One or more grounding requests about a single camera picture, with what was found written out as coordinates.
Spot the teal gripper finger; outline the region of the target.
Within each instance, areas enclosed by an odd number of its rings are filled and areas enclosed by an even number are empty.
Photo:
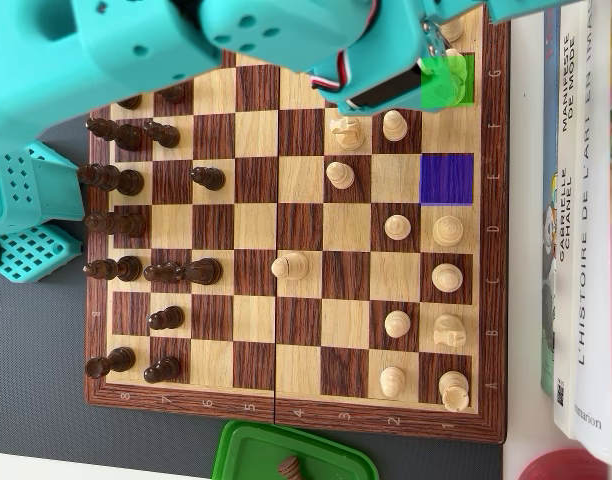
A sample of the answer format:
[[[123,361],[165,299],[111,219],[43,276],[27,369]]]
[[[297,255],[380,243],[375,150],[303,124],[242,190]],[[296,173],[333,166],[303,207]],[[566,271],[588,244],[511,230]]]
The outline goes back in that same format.
[[[445,108],[450,100],[450,69],[444,38],[430,20],[422,22],[426,45],[420,54],[421,103],[425,108]]]

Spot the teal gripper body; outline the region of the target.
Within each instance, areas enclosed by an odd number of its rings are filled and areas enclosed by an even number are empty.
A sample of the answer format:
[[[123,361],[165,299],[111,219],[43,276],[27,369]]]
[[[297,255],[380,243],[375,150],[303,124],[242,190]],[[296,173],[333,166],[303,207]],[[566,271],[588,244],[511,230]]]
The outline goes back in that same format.
[[[392,108],[420,110],[422,73],[417,60],[426,42],[421,1],[381,1],[371,28],[344,51],[346,81],[339,90],[337,60],[315,68],[315,89],[344,114],[376,114]]]

